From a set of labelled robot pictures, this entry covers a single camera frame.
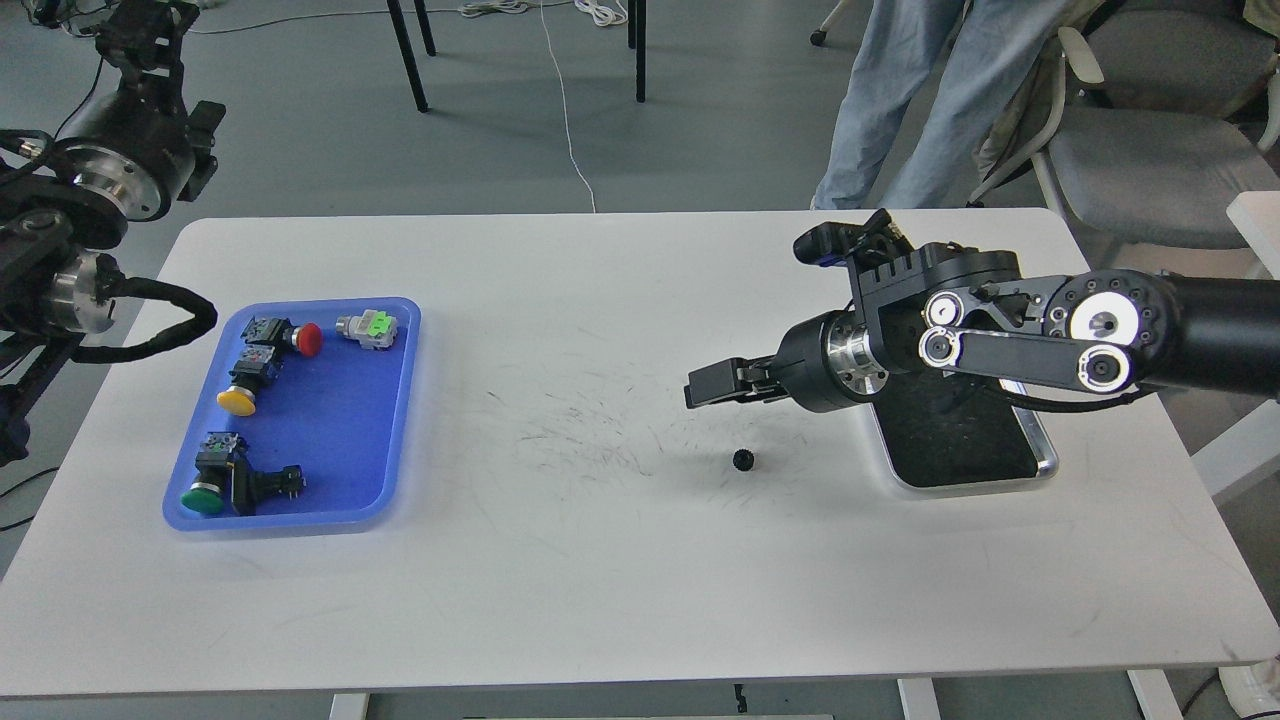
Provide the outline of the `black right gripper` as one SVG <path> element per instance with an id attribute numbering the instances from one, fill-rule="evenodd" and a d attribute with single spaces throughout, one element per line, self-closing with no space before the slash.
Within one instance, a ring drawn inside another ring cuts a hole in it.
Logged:
<path id="1" fill-rule="evenodd" d="M 867 404 L 884 388 L 887 370 L 854 313 L 824 313 L 790 328 L 771 357 L 728 357 L 687 374 L 685 406 L 769 402 L 781 388 L 812 413 Z"/>

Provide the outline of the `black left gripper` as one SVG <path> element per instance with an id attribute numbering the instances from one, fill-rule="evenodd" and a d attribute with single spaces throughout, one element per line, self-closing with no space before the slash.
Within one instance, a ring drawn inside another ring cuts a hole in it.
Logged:
<path id="1" fill-rule="evenodd" d="M 99 55 L 120 78 L 69 124 L 58 149 L 70 183 L 106 199 L 129 222 L 154 222 L 175 200 L 193 202 L 218 172 L 215 132 L 227 114 L 201 100 L 186 131 L 143 101 L 180 101 L 182 41 L 201 9 L 188 1 L 120 1 L 95 36 Z"/>

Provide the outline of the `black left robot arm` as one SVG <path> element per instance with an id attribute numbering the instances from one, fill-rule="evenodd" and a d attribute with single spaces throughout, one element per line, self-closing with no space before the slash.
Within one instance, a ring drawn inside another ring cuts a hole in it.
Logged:
<path id="1" fill-rule="evenodd" d="M 219 102 L 187 108 L 180 59 L 200 9 L 188 1 L 122 1 L 95 46 L 120 74 L 116 90 L 70 115 L 68 133 L 5 129 L 3 150 L 4 462 L 27 457 L 27 416 L 68 364 L 133 363 L 189 345 L 218 320 L 215 307 L 179 286 L 128 277 L 110 250 L 132 223 L 191 202 L 218 170 Z M 111 328 L 119 299 L 157 300 L 189 318 L 142 343 L 88 346 Z"/>

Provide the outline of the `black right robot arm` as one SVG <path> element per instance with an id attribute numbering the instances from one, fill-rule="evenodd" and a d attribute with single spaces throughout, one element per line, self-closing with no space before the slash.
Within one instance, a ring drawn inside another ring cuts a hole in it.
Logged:
<path id="1" fill-rule="evenodd" d="M 844 268 L 849 305 L 794 325 L 772 355 L 691 372 L 687 407 L 791 398 L 832 413 L 927 374 L 974 377 L 1039 413 L 1092 413 L 1162 388 L 1277 397 L 1276 281 L 1025 277 L 1011 251 L 913 246 L 884 209 L 813 227 L 794 255 Z"/>

